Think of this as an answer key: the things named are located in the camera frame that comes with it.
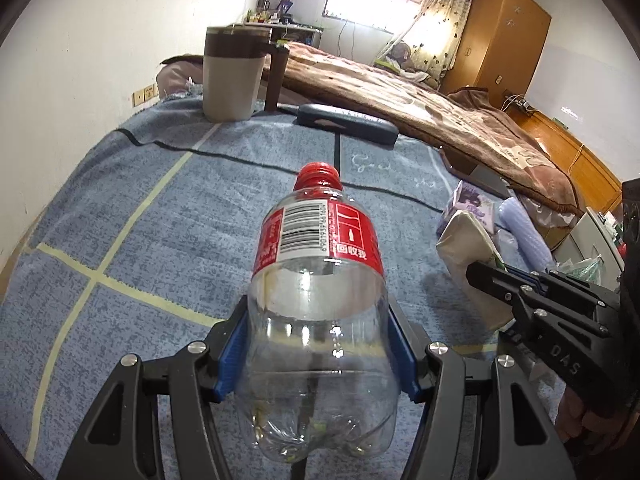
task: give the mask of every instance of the mug handle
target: mug handle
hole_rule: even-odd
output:
[[[278,109],[280,89],[284,81],[284,72],[289,61],[289,46],[286,44],[270,43],[264,49],[265,54],[271,54],[267,93],[264,97],[264,111],[275,112]]]

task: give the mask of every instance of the curtain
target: curtain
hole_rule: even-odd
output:
[[[391,38],[376,58],[404,41],[411,48],[415,69],[440,81],[453,66],[470,8],[471,0],[422,0],[410,26]]]

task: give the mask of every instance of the screw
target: screw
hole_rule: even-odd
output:
[[[189,346],[187,346],[187,350],[190,354],[202,354],[206,348],[207,345],[204,344],[203,341],[194,341],[189,343]]]
[[[138,362],[138,356],[135,354],[127,354],[120,359],[122,366],[133,366]]]
[[[498,364],[504,368],[511,368],[516,364],[516,359],[507,354],[498,355]]]
[[[440,341],[436,341],[435,343],[431,343],[429,345],[429,350],[437,355],[446,354],[449,351],[449,347]]]

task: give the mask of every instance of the plastic bottle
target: plastic bottle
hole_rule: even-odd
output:
[[[268,458],[321,447],[365,458],[390,445],[400,387],[383,276],[368,215],[333,166],[307,164],[264,219],[248,294],[236,407]]]

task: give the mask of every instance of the brown blanket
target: brown blanket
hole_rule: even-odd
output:
[[[444,97],[377,68],[290,43],[284,86],[326,104],[392,121],[431,146],[452,147],[500,173],[513,189],[559,211],[582,215],[573,184],[482,89]],[[270,60],[267,59],[265,72]]]

